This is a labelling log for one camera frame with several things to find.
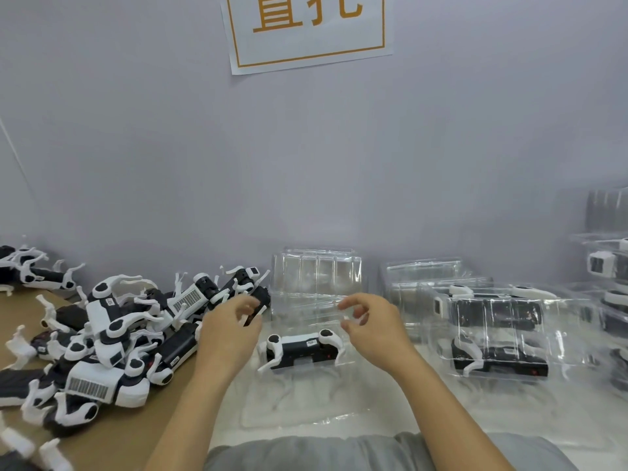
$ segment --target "paper sign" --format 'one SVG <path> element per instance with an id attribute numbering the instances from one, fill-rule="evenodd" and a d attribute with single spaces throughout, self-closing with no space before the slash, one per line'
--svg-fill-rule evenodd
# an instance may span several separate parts
<path id="1" fill-rule="evenodd" d="M 232 74 L 393 52 L 392 0 L 220 0 Z"/>

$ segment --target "gray fabric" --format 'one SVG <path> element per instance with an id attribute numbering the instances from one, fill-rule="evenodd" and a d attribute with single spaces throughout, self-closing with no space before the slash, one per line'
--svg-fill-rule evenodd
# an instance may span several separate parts
<path id="1" fill-rule="evenodd" d="M 489 435 L 517 471 L 578 471 L 544 438 Z M 209 452 L 205 471 L 435 471 L 421 435 L 359 438 L 287 436 Z"/>

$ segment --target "table surface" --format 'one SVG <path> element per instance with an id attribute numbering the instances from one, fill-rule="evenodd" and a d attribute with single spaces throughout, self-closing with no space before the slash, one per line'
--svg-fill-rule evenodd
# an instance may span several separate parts
<path id="1" fill-rule="evenodd" d="M 40 320 L 43 306 L 35 296 L 43 294 L 56 307 L 68 304 L 67 301 L 51 292 L 41 290 L 15 291 L 7 297 L 0 292 L 0 320 L 3 336 L 7 341 L 20 324 L 25 325 L 27 340 L 43 332 Z M 98 417 L 90 427 L 75 436 L 61 440 L 60 449 L 74 465 L 76 471 L 110 470 L 134 471 L 142 469 L 150 453 L 159 440 L 172 415 L 183 388 L 192 376 L 194 357 L 177 369 L 172 381 L 165 387 L 151 387 L 146 405 L 139 409 L 120 408 L 105 405 L 100 408 Z M 0 347 L 0 368 L 15 361 L 5 347 Z M 33 359 L 25 368 L 44 367 L 49 362 Z M 34 427 L 21 419 L 19 407 L 3 409 L 7 426 L 17 429 L 37 446 L 52 438 L 47 430 Z"/>

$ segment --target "person's right hand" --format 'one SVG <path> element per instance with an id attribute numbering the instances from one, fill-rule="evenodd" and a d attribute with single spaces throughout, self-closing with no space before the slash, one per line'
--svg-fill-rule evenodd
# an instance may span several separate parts
<path id="1" fill-rule="evenodd" d="M 399 310 L 383 297 L 359 292 L 338 304 L 341 311 L 354 306 L 353 316 L 357 324 L 344 320 L 342 328 L 349 334 L 351 344 L 371 364 L 389 374 L 404 362 L 404 358 L 416 356 Z"/>

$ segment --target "person's right arm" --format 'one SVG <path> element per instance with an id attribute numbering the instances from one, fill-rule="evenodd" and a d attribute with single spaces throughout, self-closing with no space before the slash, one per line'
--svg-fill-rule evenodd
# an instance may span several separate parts
<path id="1" fill-rule="evenodd" d="M 482 428 L 420 356 L 399 311 L 380 296 L 354 294 L 339 309 L 354 308 L 342 322 L 351 344 L 371 364 L 388 372 L 408 399 L 438 471 L 514 470 Z"/>

